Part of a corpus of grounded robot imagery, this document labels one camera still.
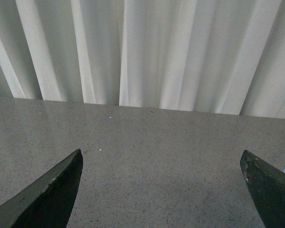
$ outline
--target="white curtain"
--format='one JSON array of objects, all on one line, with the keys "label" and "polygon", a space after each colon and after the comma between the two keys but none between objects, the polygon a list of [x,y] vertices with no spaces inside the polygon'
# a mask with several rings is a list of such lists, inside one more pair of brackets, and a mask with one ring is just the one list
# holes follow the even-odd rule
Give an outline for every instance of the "white curtain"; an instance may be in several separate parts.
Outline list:
[{"label": "white curtain", "polygon": [[0,96],[285,118],[285,0],[0,0]]}]

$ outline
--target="speckled gray surface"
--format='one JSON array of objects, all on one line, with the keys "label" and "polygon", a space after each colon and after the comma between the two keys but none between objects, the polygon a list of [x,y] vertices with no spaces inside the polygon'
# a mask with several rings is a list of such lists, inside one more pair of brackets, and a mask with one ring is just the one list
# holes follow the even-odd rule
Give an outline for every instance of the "speckled gray surface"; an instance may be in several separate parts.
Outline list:
[{"label": "speckled gray surface", "polygon": [[77,148],[68,228],[262,228],[239,160],[282,170],[285,120],[0,97],[0,204]]}]

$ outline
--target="granite countertop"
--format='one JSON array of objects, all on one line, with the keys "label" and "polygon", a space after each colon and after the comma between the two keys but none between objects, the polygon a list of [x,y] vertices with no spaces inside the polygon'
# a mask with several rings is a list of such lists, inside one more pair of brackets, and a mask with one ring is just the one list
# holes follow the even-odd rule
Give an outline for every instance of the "granite countertop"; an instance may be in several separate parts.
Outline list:
[{"label": "granite countertop", "polygon": [[282,170],[285,120],[0,97],[0,204],[77,148],[68,228],[262,228],[239,161]]}]

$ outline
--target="table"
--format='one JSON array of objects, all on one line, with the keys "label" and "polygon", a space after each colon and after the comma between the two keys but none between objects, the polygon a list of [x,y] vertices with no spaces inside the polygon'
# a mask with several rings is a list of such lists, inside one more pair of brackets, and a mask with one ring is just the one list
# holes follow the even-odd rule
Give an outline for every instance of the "table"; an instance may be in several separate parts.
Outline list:
[{"label": "table", "polygon": [[77,148],[68,228],[262,228],[239,161],[282,170],[285,120],[0,97],[0,204]]}]

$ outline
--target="curtain fold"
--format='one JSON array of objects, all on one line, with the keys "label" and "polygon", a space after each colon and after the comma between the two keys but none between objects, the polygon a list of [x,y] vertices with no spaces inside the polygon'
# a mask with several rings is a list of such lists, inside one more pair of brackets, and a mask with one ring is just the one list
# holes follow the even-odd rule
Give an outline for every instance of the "curtain fold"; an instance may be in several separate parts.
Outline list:
[{"label": "curtain fold", "polygon": [[285,0],[0,0],[0,96],[285,118]]}]

